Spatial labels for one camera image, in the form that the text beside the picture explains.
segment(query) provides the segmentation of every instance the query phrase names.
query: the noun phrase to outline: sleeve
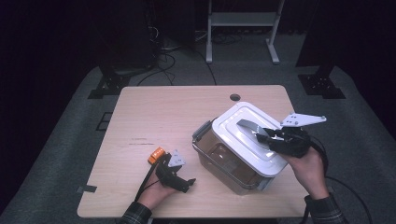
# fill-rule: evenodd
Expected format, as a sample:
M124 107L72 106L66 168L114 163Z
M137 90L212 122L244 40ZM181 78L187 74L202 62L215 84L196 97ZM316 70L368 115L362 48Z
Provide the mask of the sleeve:
M118 224L147 224L151 211L141 203L131 203Z
M310 196L306 196L304 199L315 224L348 223L332 195L320 200L313 200Z

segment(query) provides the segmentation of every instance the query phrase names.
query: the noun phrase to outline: white lid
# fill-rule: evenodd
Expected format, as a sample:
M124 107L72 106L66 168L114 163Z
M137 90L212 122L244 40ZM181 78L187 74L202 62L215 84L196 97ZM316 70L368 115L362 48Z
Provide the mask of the white lid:
M259 143L255 133L238 121L246 119L262 128L281 129L280 124L262 112L256 106L240 102L215 119L212 130L242 161L248 164L258 174L273 177L279 174L287 165L268 145Z

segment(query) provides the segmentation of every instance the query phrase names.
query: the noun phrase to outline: table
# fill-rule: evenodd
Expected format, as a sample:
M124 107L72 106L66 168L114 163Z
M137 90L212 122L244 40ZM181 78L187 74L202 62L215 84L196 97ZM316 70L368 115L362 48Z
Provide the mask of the table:
M270 26L270 38L265 39L273 64L280 64L274 40L285 0L279 0L276 12L213 12L212 0L209 0L207 17L206 62L212 63L212 27L213 26Z
M149 170L147 158L157 147L177 149L186 164L177 173L196 178L187 193L178 192L153 211L152 217L301 217L305 189L287 166L266 191L239 196L199 162L192 134L223 114L235 101L249 102L276 120L293 107L282 86L126 87L108 125L78 206L81 217L121 217L134 200Z

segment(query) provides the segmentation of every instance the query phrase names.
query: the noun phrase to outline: person's left hand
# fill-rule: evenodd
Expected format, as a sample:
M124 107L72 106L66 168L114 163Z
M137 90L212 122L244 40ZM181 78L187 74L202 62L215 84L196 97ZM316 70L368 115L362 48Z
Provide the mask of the person's left hand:
M177 192L175 189L164 186L155 175L155 171L149 177L145 188L137 202L145 205L151 211L169 195Z

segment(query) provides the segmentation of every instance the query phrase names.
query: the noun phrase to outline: storage box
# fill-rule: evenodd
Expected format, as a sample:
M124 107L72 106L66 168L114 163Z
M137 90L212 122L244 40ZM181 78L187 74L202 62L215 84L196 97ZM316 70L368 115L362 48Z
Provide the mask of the storage box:
M192 136L192 146L210 173L236 194L244 195L252 189L266 189L287 163L259 143L252 130L238 125L241 119L280 129L278 121L241 102L199 128Z

